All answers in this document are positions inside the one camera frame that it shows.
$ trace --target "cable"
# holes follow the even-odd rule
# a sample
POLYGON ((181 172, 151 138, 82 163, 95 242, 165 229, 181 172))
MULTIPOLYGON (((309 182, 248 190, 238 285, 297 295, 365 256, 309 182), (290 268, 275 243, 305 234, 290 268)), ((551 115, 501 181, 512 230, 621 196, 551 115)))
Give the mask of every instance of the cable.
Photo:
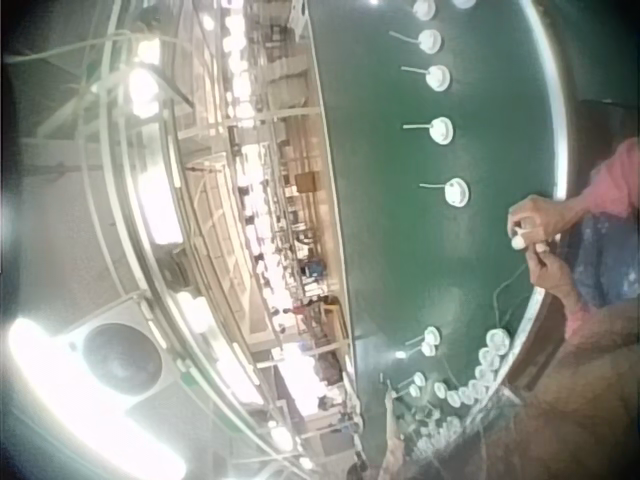
POLYGON ((510 285, 511 283, 513 283, 522 272, 524 272, 525 268, 527 267, 527 265, 522 265, 518 271, 513 274, 513 276, 511 278, 509 278, 509 280, 507 280, 506 282, 502 283, 498 288, 496 288, 496 290, 493 292, 493 311, 496 314, 496 328, 500 328, 500 310, 498 309, 498 295, 500 295, 500 292, 502 290, 504 290, 508 285, 510 285))

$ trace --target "ceiling light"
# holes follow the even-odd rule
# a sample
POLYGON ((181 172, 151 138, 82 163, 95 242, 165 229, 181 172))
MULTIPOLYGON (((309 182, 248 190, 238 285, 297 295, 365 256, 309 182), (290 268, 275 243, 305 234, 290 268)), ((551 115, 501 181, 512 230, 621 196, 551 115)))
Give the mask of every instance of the ceiling light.
POLYGON ((215 23, 213 22, 213 18, 211 18, 206 13, 202 16, 202 27, 210 32, 215 27, 215 23))
POLYGON ((83 368, 66 345, 22 318, 11 326, 8 342, 40 400, 89 448, 127 476, 144 480, 185 476, 184 461, 128 418, 113 392, 83 368))
POLYGON ((160 64, 160 39, 143 40, 138 44, 138 59, 144 63, 160 64))
POLYGON ((242 15, 229 15, 224 19, 224 24, 227 26, 231 34, 242 34, 245 31, 245 21, 242 15))
POLYGON ((187 323, 195 333, 204 333, 215 322, 211 309, 204 297, 193 298, 188 292, 176 295, 187 323))
POLYGON ((276 446, 283 452, 293 450, 293 437, 285 427, 274 427, 271 429, 271 438, 276 446))
POLYGON ((309 460, 308 457, 300 457, 300 465, 302 465, 302 468, 304 468, 305 470, 313 469, 313 462, 309 460))
POLYGON ((252 117, 255 117, 256 112, 253 109, 253 106, 249 102, 242 102, 236 107, 236 115, 238 118, 247 120, 252 117))
POLYGON ((155 243, 182 243, 184 237, 164 168, 153 166, 142 173, 138 178, 138 192, 155 243))
POLYGON ((247 46, 247 39, 244 36, 231 35, 222 39, 222 49, 225 53, 239 52, 247 46))

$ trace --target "fluorescent light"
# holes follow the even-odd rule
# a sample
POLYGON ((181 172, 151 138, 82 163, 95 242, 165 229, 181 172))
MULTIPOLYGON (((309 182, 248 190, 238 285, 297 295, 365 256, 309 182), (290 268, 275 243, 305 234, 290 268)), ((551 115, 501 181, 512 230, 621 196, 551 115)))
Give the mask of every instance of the fluorescent light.
POLYGON ((240 52, 233 52, 229 56, 229 70, 234 75, 238 75, 249 68, 249 63, 240 58, 240 52))
POLYGON ((222 8, 242 8, 244 0, 222 0, 222 8))
POLYGON ((253 106, 249 102, 242 102, 236 107, 236 116, 248 120, 256 116, 253 106))
POLYGON ((224 24, 227 26, 232 35, 241 35, 245 31, 245 21, 242 15, 229 15, 224 19, 224 24))
POLYGON ((176 295, 187 323, 195 333, 204 333, 215 322, 211 309, 204 297, 194 299, 188 292, 176 295))
POLYGON ((229 386, 236 398, 242 403, 264 405, 264 399, 258 393, 249 376, 233 356, 230 349, 222 352, 216 366, 225 383, 229 386))
POLYGON ((141 174, 138 191, 153 240, 158 245, 182 243, 184 237, 164 168, 151 166, 141 174))
POLYGON ((247 46, 247 39, 240 35, 230 35, 222 39, 222 49, 225 53, 239 52, 247 46))
POLYGON ((283 452, 293 450, 293 437, 285 427, 273 427, 271 429, 271 438, 276 444, 276 447, 283 452))
POLYGON ((144 63, 160 65, 160 39, 141 41, 138 44, 138 59, 144 63))
POLYGON ((300 465, 302 465, 302 468, 304 468, 305 470, 313 469, 313 462, 309 460, 308 457, 300 457, 300 465))
POLYGON ((236 98, 249 98, 251 95, 251 79, 247 72, 242 72, 233 77, 232 90, 236 98))
POLYGON ((184 461, 124 414, 123 404, 82 362, 35 323, 18 319, 9 348, 38 397, 74 435, 128 475, 180 480, 184 461))
POLYGON ((213 21, 213 18, 211 18, 209 15, 207 15, 206 13, 202 16, 202 27, 210 32, 211 30, 214 29, 214 27, 216 26, 216 24, 213 21))
POLYGON ((151 320, 149 320, 147 323, 149 324, 149 328, 151 329, 151 333, 153 333, 153 336, 156 337, 156 340, 158 341, 160 346, 166 350, 167 349, 167 342, 164 340, 164 337, 160 333, 160 330, 158 330, 158 327, 156 327, 156 324, 153 323, 151 320))

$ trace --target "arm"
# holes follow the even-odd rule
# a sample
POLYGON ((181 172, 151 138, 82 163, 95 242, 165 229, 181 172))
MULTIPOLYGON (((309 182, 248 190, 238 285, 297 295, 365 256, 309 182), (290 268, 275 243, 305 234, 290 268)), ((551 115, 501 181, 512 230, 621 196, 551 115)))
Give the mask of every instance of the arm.
POLYGON ((626 217, 638 208, 640 154, 638 139, 622 143, 591 182, 577 197, 578 203, 591 213, 611 213, 626 217))

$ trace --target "finger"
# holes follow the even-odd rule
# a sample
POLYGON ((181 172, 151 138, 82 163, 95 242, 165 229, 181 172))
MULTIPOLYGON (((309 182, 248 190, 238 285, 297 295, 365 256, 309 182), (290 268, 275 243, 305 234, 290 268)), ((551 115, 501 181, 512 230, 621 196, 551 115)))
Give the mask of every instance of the finger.
POLYGON ((529 266, 529 277, 531 279, 531 283, 535 283, 535 280, 542 269, 540 259, 538 258, 535 249, 532 247, 527 248, 525 258, 527 259, 527 265, 529 266))
POLYGON ((524 244, 528 247, 529 245, 534 245, 536 243, 544 242, 546 239, 544 238, 544 231, 542 227, 535 227, 530 230, 523 230, 520 233, 520 236, 524 240, 524 244))

